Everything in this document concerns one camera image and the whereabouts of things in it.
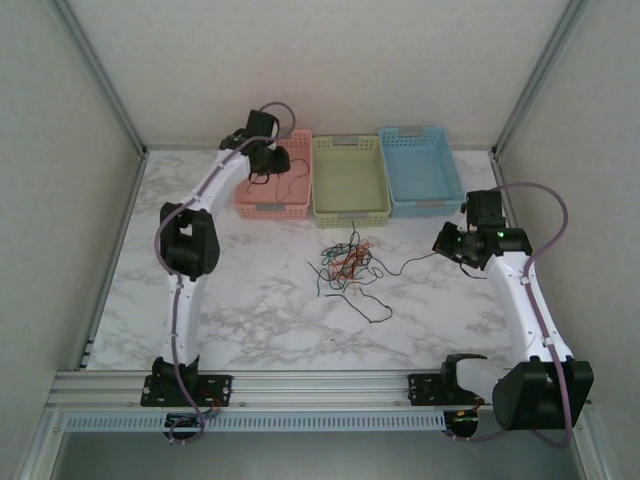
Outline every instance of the tangled cable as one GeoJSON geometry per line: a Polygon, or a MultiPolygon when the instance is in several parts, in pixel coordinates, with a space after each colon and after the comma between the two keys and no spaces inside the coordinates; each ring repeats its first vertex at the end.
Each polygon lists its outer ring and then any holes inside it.
{"type": "Polygon", "coordinates": [[[370,248],[373,247],[373,244],[369,242],[369,240],[363,240],[360,237],[360,233],[356,230],[353,222],[351,222],[351,226],[353,227],[353,231],[351,232],[349,243],[338,243],[333,247],[326,248],[322,251],[320,254],[322,257],[322,268],[320,268],[320,270],[316,269],[311,263],[309,263],[309,266],[318,275],[316,279],[316,287],[318,289],[317,296],[320,296],[320,280],[323,280],[327,282],[327,285],[331,290],[339,292],[327,294],[325,297],[341,297],[370,324],[385,322],[393,317],[393,309],[389,305],[382,303],[373,295],[367,295],[364,293],[362,286],[371,285],[376,280],[383,278],[385,272],[394,277],[398,277],[402,274],[404,267],[408,263],[431,257],[432,255],[435,255],[435,253],[430,253],[422,257],[411,258],[404,262],[399,272],[395,273],[390,271],[382,261],[373,256],[370,250],[370,248]],[[378,262],[382,268],[372,266],[372,260],[378,262]],[[372,298],[387,309],[389,314],[380,320],[371,320],[344,295],[350,286],[353,286],[354,294],[360,292],[363,297],[372,298]]]}

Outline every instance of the blue basket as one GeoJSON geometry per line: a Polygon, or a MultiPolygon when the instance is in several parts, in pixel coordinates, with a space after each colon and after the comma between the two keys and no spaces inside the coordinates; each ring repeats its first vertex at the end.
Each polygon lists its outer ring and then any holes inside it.
{"type": "Polygon", "coordinates": [[[394,217],[449,216],[465,193],[441,127],[381,128],[394,217]]]}

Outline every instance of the marble surface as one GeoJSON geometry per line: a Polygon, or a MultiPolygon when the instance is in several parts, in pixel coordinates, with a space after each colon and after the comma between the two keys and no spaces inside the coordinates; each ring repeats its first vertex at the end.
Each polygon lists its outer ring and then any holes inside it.
{"type": "MultiPolygon", "coordinates": [[[[151,243],[159,209],[182,199],[214,156],[151,153],[87,368],[148,370],[160,354],[169,296],[151,243]]],[[[495,184],[485,152],[458,151],[455,158],[467,190],[495,184]]],[[[383,228],[359,231],[373,243],[372,253],[397,271],[407,259],[431,251],[445,220],[461,219],[392,218],[383,228]]],[[[508,363],[508,334],[489,282],[465,277],[440,256],[367,287],[395,313],[370,325],[343,299],[316,297],[316,274],[307,265],[319,265],[324,248],[348,241],[349,230],[320,230],[312,218],[242,220],[230,204],[216,229],[222,253],[202,305],[202,370],[437,368],[454,352],[508,363]]],[[[372,318],[386,314],[372,299],[349,299],[372,318]]]]}

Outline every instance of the cable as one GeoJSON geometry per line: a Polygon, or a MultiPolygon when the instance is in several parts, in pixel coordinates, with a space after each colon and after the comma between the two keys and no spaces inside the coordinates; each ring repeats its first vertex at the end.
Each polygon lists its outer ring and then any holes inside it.
{"type": "MultiPolygon", "coordinates": [[[[286,108],[289,113],[291,114],[291,129],[288,133],[288,135],[291,134],[291,132],[293,132],[293,130],[295,129],[296,126],[296,115],[293,112],[293,110],[291,109],[291,107],[289,107],[289,105],[283,103],[283,102],[270,102],[267,103],[266,105],[263,105],[260,110],[264,110],[265,108],[268,108],[272,105],[279,105],[282,106],[284,108],[286,108]]],[[[265,137],[265,136],[255,136],[255,137],[251,137],[248,138],[247,140],[245,140],[244,142],[242,142],[239,146],[237,146],[236,148],[234,148],[223,160],[222,162],[220,162],[220,166],[216,167],[211,174],[205,179],[205,181],[202,183],[202,186],[200,187],[200,189],[198,189],[195,193],[195,195],[187,200],[186,202],[184,202],[180,207],[176,208],[174,211],[172,211],[169,215],[166,216],[166,218],[160,223],[160,226],[158,227],[158,229],[156,230],[154,239],[153,239],[153,250],[154,253],[156,255],[156,259],[158,260],[158,263],[160,264],[160,266],[170,275],[176,275],[177,278],[177,282],[176,282],[176,291],[175,294],[173,296],[173,306],[172,306],[172,312],[171,312],[171,357],[173,360],[173,368],[174,368],[174,373],[176,376],[176,381],[178,382],[178,386],[180,387],[180,391],[182,392],[182,394],[184,395],[185,400],[187,401],[187,403],[194,409],[195,413],[191,416],[186,416],[186,417],[181,417],[180,419],[176,420],[172,425],[171,428],[169,429],[169,442],[171,444],[175,443],[175,441],[177,440],[174,436],[173,436],[173,432],[176,429],[176,427],[182,423],[183,421],[187,420],[187,418],[199,418],[200,419],[200,430],[198,430],[195,435],[193,435],[192,437],[189,437],[187,439],[183,439],[180,440],[180,444],[181,445],[187,445],[188,443],[194,442],[195,440],[197,440],[198,438],[200,438],[202,436],[202,434],[204,433],[204,429],[205,429],[205,422],[206,419],[204,417],[204,414],[202,413],[202,411],[200,410],[200,408],[198,407],[198,405],[196,404],[195,400],[193,399],[193,397],[191,396],[191,394],[189,394],[189,391],[187,390],[186,386],[184,385],[184,382],[182,380],[182,375],[180,374],[180,364],[178,361],[178,347],[176,344],[176,337],[177,337],[177,323],[178,323],[178,302],[179,302],[179,298],[180,298],[180,291],[182,290],[182,288],[184,287],[184,284],[182,282],[182,274],[180,272],[178,272],[177,270],[172,269],[171,267],[169,267],[169,265],[167,265],[167,263],[164,261],[164,259],[162,258],[162,253],[160,251],[160,237],[162,235],[162,232],[164,231],[165,228],[167,228],[167,225],[169,225],[169,223],[171,223],[171,221],[176,218],[178,215],[180,215],[182,212],[184,212],[185,210],[187,210],[191,205],[193,205],[196,202],[196,197],[200,197],[203,192],[207,189],[207,187],[209,187],[209,185],[211,184],[211,182],[213,181],[213,179],[215,178],[215,176],[222,170],[222,168],[224,168],[224,166],[231,161],[231,159],[240,151],[242,151],[242,149],[244,147],[246,147],[247,145],[249,145],[252,142],[255,141],[264,141],[264,142],[275,142],[278,138],[287,138],[287,136],[282,136],[282,137],[265,137]]]]}
{"type": "Polygon", "coordinates": [[[389,275],[398,277],[402,274],[404,268],[409,263],[429,258],[433,255],[436,255],[436,253],[430,253],[422,257],[411,258],[402,264],[402,267],[400,267],[400,271],[398,273],[394,273],[390,271],[381,260],[377,259],[371,254],[370,248],[373,247],[373,244],[368,240],[361,240],[360,233],[356,230],[355,224],[353,222],[351,222],[351,226],[353,228],[353,231],[351,232],[351,236],[349,237],[349,243],[338,243],[333,247],[326,248],[322,251],[322,253],[320,254],[320,256],[322,257],[322,268],[320,270],[314,267],[311,263],[307,262],[317,275],[316,295],[318,297],[320,296],[320,280],[323,280],[327,282],[329,288],[334,291],[340,292],[327,294],[325,295],[325,297],[342,297],[349,304],[349,306],[360,315],[362,315],[367,320],[367,322],[369,322],[369,324],[385,322],[393,317],[393,309],[389,305],[382,303],[373,295],[367,295],[362,290],[362,286],[371,285],[376,280],[384,277],[384,272],[380,268],[371,266],[371,260],[375,260],[376,262],[378,262],[389,275]],[[365,273],[370,274],[373,278],[369,281],[362,281],[364,280],[363,275],[365,273]],[[382,320],[371,320],[359,308],[353,305],[344,295],[344,292],[350,286],[354,287],[354,293],[357,293],[359,291],[363,297],[372,298],[384,308],[389,310],[389,315],[382,320]]]}
{"type": "Polygon", "coordinates": [[[249,173],[249,177],[247,178],[247,180],[249,181],[249,186],[247,187],[247,193],[249,193],[249,189],[251,188],[251,185],[266,185],[267,183],[269,183],[269,178],[271,176],[267,173],[267,179],[264,182],[254,182],[253,180],[251,180],[251,175],[255,175],[255,174],[249,173]]]}
{"type": "Polygon", "coordinates": [[[373,295],[367,295],[366,293],[364,293],[362,291],[362,287],[360,287],[358,290],[360,290],[360,293],[362,294],[363,297],[368,297],[368,298],[373,298],[376,302],[378,302],[380,305],[382,305],[384,308],[386,308],[387,310],[389,310],[389,316],[383,318],[382,320],[371,320],[369,317],[367,317],[364,313],[362,313],[362,310],[360,310],[358,307],[356,307],[353,303],[351,303],[349,301],[349,299],[347,297],[345,297],[343,294],[341,293],[330,293],[328,295],[325,295],[325,297],[340,297],[343,298],[345,302],[347,302],[349,304],[349,306],[351,306],[351,308],[353,308],[356,312],[358,312],[360,315],[362,315],[367,322],[369,322],[369,324],[372,323],[382,323],[382,322],[386,322],[387,320],[389,320],[391,317],[393,317],[393,310],[391,309],[391,307],[389,305],[386,305],[384,303],[382,303],[380,300],[378,300],[376,297],[374,297],[373,295]]]}
{"type": "MultiPolygon", "coordinates": [[[[513,182],[506,183],[504,185],[499,185],[492,190],[508,190],[510,188],[519,188],[519,187],[530,187],[537,188],[539,190],[543,190],[553,196],[560,205],[562,209],[562,225],[560,230],[553,236],[551,240],[545,243],[541,248],[533,252],[533,254],[529,257],[527,262],[524,265],[524,272],[522,274],[523,279],[529,280],[529,271],[533,265],[533,262],[536,261],[538,257],[540,257],[543,253],[548,251],[551,247],[553,247],[558,240],[564,235],[564,232],[567,230],[567,225],[569,224],[569,210],[567,209],[567,204],[564,202],[562,197],[558,192],[553,190],[546,185],[542,185],[536,182],[513,182]]],[[[527,297],[529,298],[529,302],[533,308],[533,311],[536,315],[536,320],[540,325],[540,330],[544,335],[545,340],[551,338],[551,334],[549,333],[549,329],[547,328],[547,324],[544,321],[544,317],[542,316],[542,312],[540,311],[540,306],[538,305],[538,301],[536,300],[535,293],[533,292],[533,287],[531,286],[531,282],[527,281],[524,284],[525,291],[527,292],[527,297]]],[[[569,389],[567,387],[567,380],[564,376],[564,370],[562,369],[562,362],[560,361],[560,357],[558,355],[558,351],[553,343],[549,343],[547,345],[549,348],[549,353],[551,354],[551,358],[553,359],[553,364],[556,367],[556,373],[558,375],[558,385],[560,386],[560,397],[562,398],[562,410],[564,413],[564,424],[565,424],[565,438],[560,442],[555,442],[545,437],[538,431],[534,431],[534,435],[542,440],[547,445],[554,448],[565,448],[571,443],[571,438],[573,437],[573,418],[571,416],[571,405],[569,403],[569,389]]]]}
{"type": "MultiPolygon", "coordinates": [[[[304,178],[307,175],[309,175],[311,173],[311,167],[309,166],[309,163],[304,159],[304,158],[294,158],[293,160],[291,160],[289,162],[290,165],[293,165],[295,162],[302,162],[305,164],[305,166],[307,167],[307,171],[301,175],[298,175],[294,178],[292,178],[289,181],[289,184],[287,185],[287,193],[285,194],[284,197],[282,198],[278,198],[278,190],[280,190],[280,178],[282,177],[283,174],[278,174],[277,178],[276,178],[276,187],[275,187],[275,199],[276,199],[276,203],[283,203],[285,198],[287,198],[289,195],[291,195],[293,193],[293,190],[291,188],[291,186],[294,184],[294,182],[300,178],[304,178]]],[[[253,188],[254,185],[266,185],[267,183],[269,183],[269,175],[267,175],[267,180],[265,182],[254,182],[253,180],[251,180],[251,175],[249,174],[249,184],[247,185],[247,188],[245,189],[246,193],[251,193],[251,189],[253,188]]]]}
{"type": "Polygon", "coordinates": [[[469,272],[467,272],[467,271],[464,269],[464,267],[462,266],[462,264],[461,264],[461,263],[459,263],[459,264],[458,264],[458,266],[460,267],[460,270],[462,270],[462,273],[464,273],[464,274],[465,274],[467,277],[469,277],[469,278],[473,278],[473,279],[475,279],[475,280],[486,280],[486,279],[487,279],[487,277],[476,277],[476,276],[474,276],[474,275],[471,275],[469,272]]]}
{"type": "Polygon", "coordinates": [[[433,253],[430,253],[430,254],[428,254],[428,255],[424,255],[423,257],[410,258],[409,260],[407,260],[406,262],[404,262],[404,263],[402,264],[402,267],[400,267],[400,271],[399,271],[398,273],[393,273],[392,271],[390,271],[390,270],[385,266],[385,264],[384,264],[384,263],[382,263],[382,262],[381,262],[379,259],[377,259],[376,257],[371,256],[371,258],[373,258],[376,262],[378,262],[380,265],[382,265],[382,268],[384,268],[384,269],[385,269],[385,271],[386,271],[389,275],[392,275],[392,276],[394,276],[394,277],[399,277],[400,275],[402,275],[402,271],[404,270],[404,267],[406,267],[409,263],[411,263],[411,262],[415,262],[415,261],[417,261],[417,260],[424,260],[425,258],[432,257],[433,255],[437,255],[437,253],[436,253],[436,252],[433,252],[433,253]]]}
{"type": "Polygon", "coordinates": [[[291,162],[289,162],[290,165],[292,165],[294,162],[302,162],[307,166],[307,171],[305,173],[303,173],[302,175],[298,175],[294,178],[291,179],[291,181],[289,182],[289,185],[287,185],[287,193],[284,197],[282,197],[281,199],[278,199],[278,188],[280,187],[280,176],[278,175],[278,178],[276,179],[276,203],[283,203],[284,199],[287,198],[289,195],[291,195],[293,193],[293,190],[291,189],[291,185],[293,185],[293,183],[300,179],[300,178],[304,178],[307,175],[309,175],[311,173],[311,166],[309,165],[309,163],[304,159],[304,158],[294,158],[293,160],[291,160],[291,162]]]}

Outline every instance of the yellow basket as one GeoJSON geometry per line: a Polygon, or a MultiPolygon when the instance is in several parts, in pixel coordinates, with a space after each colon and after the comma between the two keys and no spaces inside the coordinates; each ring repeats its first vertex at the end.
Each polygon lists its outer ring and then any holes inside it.
{"type": "Polygon", "coordinates": [[[376,135],[313,139],[313,213],[320,228],[381,227],[391,213],[376,135]]]}

